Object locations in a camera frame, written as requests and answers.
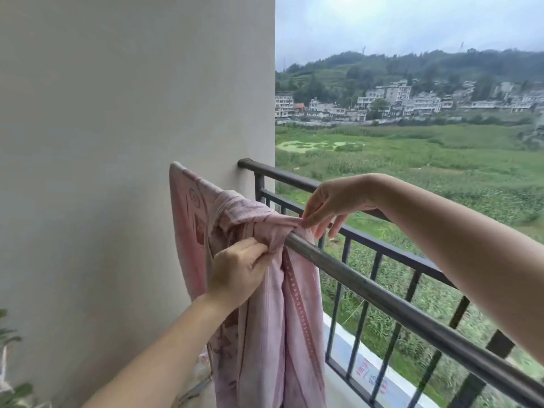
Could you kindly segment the person's left hand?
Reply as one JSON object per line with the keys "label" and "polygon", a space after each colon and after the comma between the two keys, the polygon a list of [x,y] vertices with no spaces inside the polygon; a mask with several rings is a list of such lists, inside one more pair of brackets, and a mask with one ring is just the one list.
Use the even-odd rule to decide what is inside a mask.
{"label": "person's left hand", "polygon": [[238,241],[216,254],[207,295],[225,312],[239,308],[256,291],[263,277],[247,275],[247,251],[269,252],[269,247],[255,238]]}

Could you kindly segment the person's right hand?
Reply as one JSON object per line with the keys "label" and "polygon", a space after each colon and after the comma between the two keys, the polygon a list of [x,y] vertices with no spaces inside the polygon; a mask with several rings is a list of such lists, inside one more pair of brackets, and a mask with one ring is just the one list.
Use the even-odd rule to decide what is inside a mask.
{"label": "person's right hand", "polygon": [[306,202],[302,227],[310,229],[316,239],[325,234],[336,237],[350,214],[377,209],[371,199],[375,178],[376,174],[369,173],[321,183]]}

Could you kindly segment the pink patterned cloth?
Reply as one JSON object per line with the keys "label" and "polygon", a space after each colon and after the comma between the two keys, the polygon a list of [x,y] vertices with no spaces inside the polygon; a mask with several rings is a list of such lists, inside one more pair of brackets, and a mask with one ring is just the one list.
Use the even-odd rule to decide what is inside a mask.
{"label": "pink patterned cloth", "polygon": [[318,268],[285,245],[314,243],[301,219],[169,168],[178,259],[191,300],[204,294],[217,253],[245,238],[274,260],[259,288],[208,342],[217,408],[326,408],[325,332]]}

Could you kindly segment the person's left forearm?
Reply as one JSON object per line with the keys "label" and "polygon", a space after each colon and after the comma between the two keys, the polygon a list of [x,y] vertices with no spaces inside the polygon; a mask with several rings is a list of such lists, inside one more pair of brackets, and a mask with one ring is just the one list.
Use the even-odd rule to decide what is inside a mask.
{"label": "person's left forearm", "polygon": [[217,290],[199,296],[82,408],[169,408],[214,332],[250,295]]}

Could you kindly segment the person's right forearm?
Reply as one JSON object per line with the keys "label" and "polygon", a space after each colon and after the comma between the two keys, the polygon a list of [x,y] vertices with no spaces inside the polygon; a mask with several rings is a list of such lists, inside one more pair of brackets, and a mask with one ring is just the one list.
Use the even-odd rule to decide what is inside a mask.
{"label": "person's right forearm", "polygon": [[544,245],[397,178],[371,175],[371,199],[477,308],[544,365]]}

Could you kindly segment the white balcony ledge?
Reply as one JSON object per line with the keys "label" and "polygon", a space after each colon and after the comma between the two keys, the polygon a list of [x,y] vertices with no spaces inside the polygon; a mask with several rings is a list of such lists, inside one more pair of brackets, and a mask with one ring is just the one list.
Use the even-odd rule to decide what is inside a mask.
{"label": "white balcony ledge", "polygon": [[[355,381],[356,391],[343,379],[344,372],[348,369],[354,344],[355,336],[336,324],[332,336],[330,362],[335,363],[341,373],[337,373],[330,365],[326,364],[325,387],[328,408],[371,408],[364,400],[364,398],[369,398],[371,394],[352,376],[350,379]],[[383,360],[362,342],[358,345],[357,355],[363,356],[378,369],[381,368]],[[375,400],[375,408],[407,408],[415,391],[416,387],[404,375],[388,366]]]}

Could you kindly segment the grey drying pole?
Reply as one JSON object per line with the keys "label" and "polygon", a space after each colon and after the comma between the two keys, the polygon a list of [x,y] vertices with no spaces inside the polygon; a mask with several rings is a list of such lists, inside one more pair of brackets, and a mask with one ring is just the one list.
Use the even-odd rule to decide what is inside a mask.
{"label": "grey drying pole", "polygon": [[544,408],[544,385],[497,355],[477,347],[294,233],[289,234],[285,245],[516,403],[525,408]]}

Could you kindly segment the red printed sticker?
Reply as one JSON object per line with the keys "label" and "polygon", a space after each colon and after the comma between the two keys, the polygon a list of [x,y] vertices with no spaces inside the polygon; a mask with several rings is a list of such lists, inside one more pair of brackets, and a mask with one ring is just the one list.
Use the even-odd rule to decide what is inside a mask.
{"label": "red printed sticker", "polygon": [[377,383],[379,371],[380,370],[372,365],[366,358],[361,355],[357,355],[351,376],[369,394],[372,394]]}

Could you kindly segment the green crop field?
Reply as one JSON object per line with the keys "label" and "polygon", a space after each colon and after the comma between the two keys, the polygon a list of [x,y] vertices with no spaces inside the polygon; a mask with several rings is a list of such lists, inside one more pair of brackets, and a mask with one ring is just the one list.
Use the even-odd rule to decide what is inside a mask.
{"label": "green crop field", "polygon": [[[512,226],[544,245],[544,150],[518,139],[526,128],[450,124],[431,127],[342,127],[308,130],[275,128],[276,167],[320,182],[363,173],[385,173],[465,205]],[[418,256],[426,255],[397,226],[365,213],[347,225]],[[377,282],[405,298],[413,270],[383,257]],[[462,295],[454,288],[421,275],[412,304],[447,324]],[[368,306],[362,343],[380,359],[385,356],[395,322]],[[475,305],[469,305],[457,329],[485,347],[497,328]],[[412,384],[412,399],[435,348],[402,328],[390,368]],[[424,395],[446,408],[460,390],[468,371],[450,358],[440,358]]]}

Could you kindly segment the cluster of white buildings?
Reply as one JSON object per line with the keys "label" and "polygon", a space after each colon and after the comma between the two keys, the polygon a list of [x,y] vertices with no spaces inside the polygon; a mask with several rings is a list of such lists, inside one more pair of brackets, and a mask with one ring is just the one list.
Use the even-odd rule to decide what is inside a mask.
{"label": "cluster of white buildings", "polygon": [[495,99],[473,101],[475,82],[466,81],[451,95],[434,91],[412,95],[406,79],[377,86],[359,96],[349,107],[325,103],[314,97],[309,104],[296,103],[294,92],[277,92],[275,119],[318,126],[333,124],[389,124],[408,120],[440,120],[446,122],[487,122],[517,124],[544,118],[544,91],[529,95],[512,95],[512,84],[503,82],[495,91]]}

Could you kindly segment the tree-covered hill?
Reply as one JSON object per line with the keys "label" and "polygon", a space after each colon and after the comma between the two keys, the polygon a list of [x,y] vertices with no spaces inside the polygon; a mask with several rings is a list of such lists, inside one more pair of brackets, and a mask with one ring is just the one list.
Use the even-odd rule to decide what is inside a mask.
{"label": "tree-covered hill", "polygon": [[544,52],[471,48],[387,56],[348,51],[276,71],[275,90],[292,92],[296,103],[309,105],[317,99],[353,108],[368,91],[403,80],[412,87],[411,95],[433,92],[443,97],[468,84],[469,100],[506,99],[502,82],[510,94],[544,89]]}

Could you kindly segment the green potted plant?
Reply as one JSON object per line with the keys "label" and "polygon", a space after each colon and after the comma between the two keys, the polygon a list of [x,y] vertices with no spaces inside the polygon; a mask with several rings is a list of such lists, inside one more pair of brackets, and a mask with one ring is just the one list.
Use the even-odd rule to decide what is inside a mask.
{"label": "green potted plant", "polygon": [[0,327],[0,408],[34,408],[33,386],[28,382],[12,386],[7,380],[8,348],[21,341],[15,330]]}

